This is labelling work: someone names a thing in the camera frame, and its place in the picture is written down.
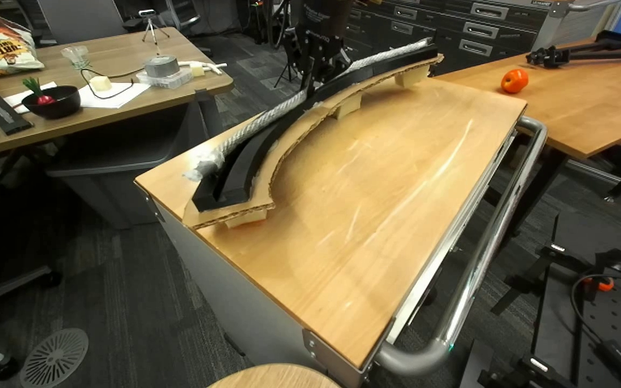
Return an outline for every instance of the papers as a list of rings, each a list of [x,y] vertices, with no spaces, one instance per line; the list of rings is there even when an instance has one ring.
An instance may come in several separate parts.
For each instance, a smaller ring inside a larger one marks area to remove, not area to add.
[[[112,82],[109,92],[90,92],[90,86],[82,86],[79,94],[79,106],[84,109],[120,109],[126,101],[135,99],[140,94],[144,94],[148,85],[130,85],[130,82]]]
[[[47,85],[40,85],[40,89],[54,89],[56,85],[54,82],[47,82]],[[22,104],[23,97],[29,95],[29,92],[22,92],[22,94],[15,94],[15,95],[8,95],[5,97],[5,101],[20,114],[28,113],[28,109]]]

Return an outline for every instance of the round floor vent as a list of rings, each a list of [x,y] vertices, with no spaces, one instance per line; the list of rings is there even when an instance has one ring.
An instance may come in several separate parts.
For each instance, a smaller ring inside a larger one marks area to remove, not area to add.
[[[51,388],[68,379],[88,351],[88,336],[82,330],[59,330],[39,343],[23,369],[23,388]]]

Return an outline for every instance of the floor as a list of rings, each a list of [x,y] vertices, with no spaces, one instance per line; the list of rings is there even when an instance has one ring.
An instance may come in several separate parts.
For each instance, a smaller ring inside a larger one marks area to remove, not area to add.
[[[295,92],[282,76],[281,51],[243,34],[195,39],[226,63],[234,92],[218,97],[226,126],[278,104]],[[495,349],[501,369],[531,351],[536,298],[517,298],[501,318],[489,309],[507,291],[504,276],[534,261],[551,240],[553,219],[587,223],[587,234],[557,240],[579,255],[594,255],[593,228],[621,232],[621,198],[602,201],[607,184],[571,168],[553,182],[519,234],[497,253],[478,291],[468,324],[450,359],[432,376],[395,377],[372,369],[368,387],[460,387],[470,348]],[[429,340],[437,311],[444,309],[450,278],[466,264],[476,232],[487,223],[485,209],[437,278],[437,298],[401,335],[398,343],[418,349]],[[66,388],[200,388],[245,369],[218,329],[195,284],[182,275],[178,257],[159,224],[116,232],[88,209],[66,186],[51,182],[39,166],[22,164],[0,186],[0,281],[36,266],[54,266],[65,281],[59,288],[28,288],[0,301],[0,349],[26,361],[29,349],[62,329],[79,329],[90,338],[82,366],[62,384]],[[22,387],[18,377],[0,388]]]

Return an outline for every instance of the gray cabinet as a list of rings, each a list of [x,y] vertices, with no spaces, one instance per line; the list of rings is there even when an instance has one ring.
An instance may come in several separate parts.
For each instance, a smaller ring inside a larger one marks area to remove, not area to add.
[[[542,46],[590,39],[602,31],[615,0],[590,7],[534,7],[531,0],[384,0],[355,7],[345,47],[351,59],[368,56],[422,38],[444,54],[437,74],[531,53]]]

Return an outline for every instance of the desk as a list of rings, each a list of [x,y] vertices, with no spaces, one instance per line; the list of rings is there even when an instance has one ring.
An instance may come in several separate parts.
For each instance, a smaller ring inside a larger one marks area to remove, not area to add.
[[[198,146],[137,186],[248,361],[309,364],[357,387],[480,203],[523,106],[442,81],[379,82],[357,113],[323,121],[285,159],[267,221],[237,228],[180,224],[195,187],[182,172]]]
[[[531,85],[517,95],[527,117],[548,126],[549,153],[526,191],[510,232],[526,219],[566,158],[588,159],[621,142],[621,60],[575,60],[561,69],[527,67],[526,56],[447,74],[442,81],[495,92],[501,79],[523,67]]]
[[[159,47],[163,54],[170,54],[178,60],[208,60],[193,44],[190,44],[178,31],[163,28],[170,39],[162,39]],[[143,44],[144,33],[134,34],[119,34],[119,38],[105,38],[105,39],[93,39],[84,44],[73,46],[87,46],[88,47],[88,65],[101,74],[125,74],[143,67],[144,60],[148,60],[156,51],[150,44]],[[73,85],[84,86],[84,81],[77,76],[77,71],[68,65],[66,59],[61,56],[62,46],[42,47],[36,53],[39,60],[44,65],[42,71],[36,71],[33,76],[39,76],[40,85],[56,82],[56,85]],[[0,79],[0,95],[13,95],[22,94],[22,81],[29,74],[15,74]],[[125,121],[140,114],[150,114],[157,111],[166,111],[172,106],[180,106],[192,99],[193,92],[208,92],[218,94],[233,85],[233,81],[226,74],[207,74],[204,79],[195,79],[178,89],[148,89],[130,104],[125,104],[119,111],[99,111],[99,109],[84,109],[82,113],[44,121],[35,114],[26,114],[26,120],[33,124],[29,129],[23,129],[13,136],[5,136],[0,131],[0,153],[54,141],[61,136],[68,136],[75,131],[93,129],[99,126]]]

